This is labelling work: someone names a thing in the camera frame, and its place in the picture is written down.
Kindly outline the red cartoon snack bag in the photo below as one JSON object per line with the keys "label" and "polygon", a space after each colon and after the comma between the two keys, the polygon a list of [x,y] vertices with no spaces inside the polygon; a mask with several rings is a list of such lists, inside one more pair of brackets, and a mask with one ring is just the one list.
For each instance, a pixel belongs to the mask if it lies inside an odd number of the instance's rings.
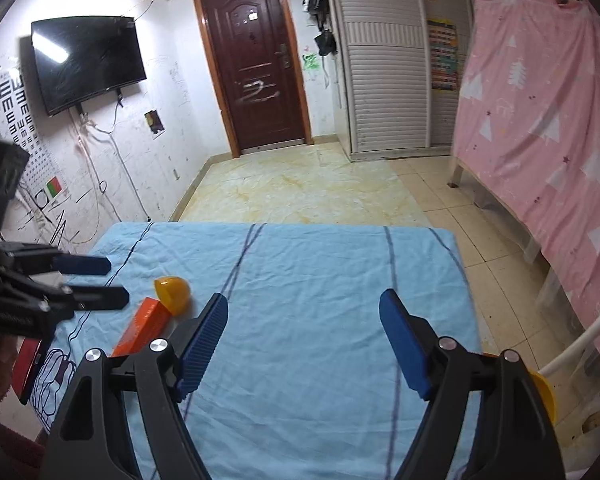
{"label": "red cartoon snack bag", "polygon": [[20,346],[12,370],[12,390],[22,405],[29,402],[43,361],[43,341],[26,338]]}

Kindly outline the yellow plastic half shell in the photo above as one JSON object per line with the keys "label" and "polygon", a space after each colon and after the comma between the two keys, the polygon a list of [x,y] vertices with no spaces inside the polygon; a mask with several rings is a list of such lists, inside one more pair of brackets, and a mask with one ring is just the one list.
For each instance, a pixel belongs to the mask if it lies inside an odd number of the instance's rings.
{"label": "yellow plastic half shell", "polygon": [[183,315],[192,302],[189,284],[178,276],[156,278],[154,289],[158,300],[173,316]]}

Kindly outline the yellow plastic trash bin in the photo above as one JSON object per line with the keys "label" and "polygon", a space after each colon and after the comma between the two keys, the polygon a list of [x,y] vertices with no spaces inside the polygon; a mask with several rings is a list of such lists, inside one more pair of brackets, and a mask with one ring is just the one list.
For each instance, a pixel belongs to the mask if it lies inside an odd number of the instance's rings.
{"label": "yellow plastic trash bin", "polygon": [[538,390],[548,418],[552,425],[555,426],[557,422],[557,401],[552,385],[536,370],[528,368],[528,372],[531,376],[533,385],[535,385],[535,389]]}

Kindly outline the light blue striped bedsheet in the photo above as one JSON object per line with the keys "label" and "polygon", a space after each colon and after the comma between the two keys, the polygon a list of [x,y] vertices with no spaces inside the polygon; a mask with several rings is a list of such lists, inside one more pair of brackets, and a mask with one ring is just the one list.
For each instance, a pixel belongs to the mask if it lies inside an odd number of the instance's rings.
{"label": "light blue striped bedsheet", "polygon": [[388,288],[466,349],[478,324],[454,235],[406,226],[119,223],[94,246],[129,305],[62,323],[31,404],[55,418],[87,350],[110,351],[154,281],[177,276],[196,309],[216,292],[228,322],[181,411],[215,479],[388,479],[426,405],[382,328]]}

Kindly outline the pink tree-patterned bed curtain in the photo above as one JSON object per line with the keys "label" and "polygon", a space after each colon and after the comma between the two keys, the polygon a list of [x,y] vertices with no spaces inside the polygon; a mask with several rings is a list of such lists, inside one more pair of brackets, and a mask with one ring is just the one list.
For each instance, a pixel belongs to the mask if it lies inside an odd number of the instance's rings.
{"label": "pink tree-patterned bed curtain", "polygon": [[583,325],[600,315],[600,16],[475,0],[454,156],[540,245]]}

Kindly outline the dark red wooden door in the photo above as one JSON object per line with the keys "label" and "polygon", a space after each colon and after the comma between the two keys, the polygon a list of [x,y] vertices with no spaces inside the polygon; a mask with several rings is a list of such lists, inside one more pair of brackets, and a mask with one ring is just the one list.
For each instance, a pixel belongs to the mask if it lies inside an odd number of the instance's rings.
{"label": "dark red wooden door", "polygon": [[230,152],[311,145],[288,0],[194,0]]}

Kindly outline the white louvered wardrobe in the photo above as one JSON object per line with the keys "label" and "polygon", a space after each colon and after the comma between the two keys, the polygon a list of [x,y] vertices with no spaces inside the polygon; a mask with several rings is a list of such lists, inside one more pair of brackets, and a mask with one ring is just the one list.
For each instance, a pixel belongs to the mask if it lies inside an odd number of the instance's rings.
{"label": "white louvered wardrobe", "polygon": [[[472,29],[472,0],[330,0],[341,142],[350,159],[446,154]],[[428,20],[458,38],[458,90],[431,87]]]}

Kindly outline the black hanging bags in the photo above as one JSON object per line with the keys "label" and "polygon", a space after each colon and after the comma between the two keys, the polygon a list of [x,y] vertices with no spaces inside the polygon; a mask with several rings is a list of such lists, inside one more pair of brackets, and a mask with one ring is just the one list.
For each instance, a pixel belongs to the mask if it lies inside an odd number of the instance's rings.
{"label": "black hanging bags", "polygon": [[336,37],[328,24],[330,17],[329,0],[303,0],[303,9],[317,26],[318,35],[314,38],[314,41],[320,57],[326,58],[326,56],[336,54]]}

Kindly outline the eye chart wall poster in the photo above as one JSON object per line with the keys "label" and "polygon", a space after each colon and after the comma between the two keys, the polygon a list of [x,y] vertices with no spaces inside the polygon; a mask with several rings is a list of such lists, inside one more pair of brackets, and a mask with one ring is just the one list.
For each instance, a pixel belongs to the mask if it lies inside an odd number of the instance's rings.
{"label": "eye chart wall poster", "polygon": [[18,66],[0,66],[0,138],[12,141],[29,154],[22,186],[39,210],[50,209],[61,198],[64,185],[36,125]]}

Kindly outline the black wall television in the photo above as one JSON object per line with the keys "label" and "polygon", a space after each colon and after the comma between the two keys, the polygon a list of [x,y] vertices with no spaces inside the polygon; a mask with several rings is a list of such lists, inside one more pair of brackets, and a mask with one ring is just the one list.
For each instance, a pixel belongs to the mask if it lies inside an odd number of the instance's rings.
{"label": "black wall television", "polygon": [[146,79],[135,21],[127,16],[35,21],[31,42],[42,101],[50,116]]}

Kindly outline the colourful wall chart poster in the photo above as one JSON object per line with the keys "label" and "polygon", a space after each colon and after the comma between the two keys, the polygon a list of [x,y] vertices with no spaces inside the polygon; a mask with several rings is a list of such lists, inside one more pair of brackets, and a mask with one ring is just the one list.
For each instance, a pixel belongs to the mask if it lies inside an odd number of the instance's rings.
{"label": "colourful wall chart poster", "polygon": [[428,20],[431,87],[458,90],[458,38],[456,27],[445,20]]}

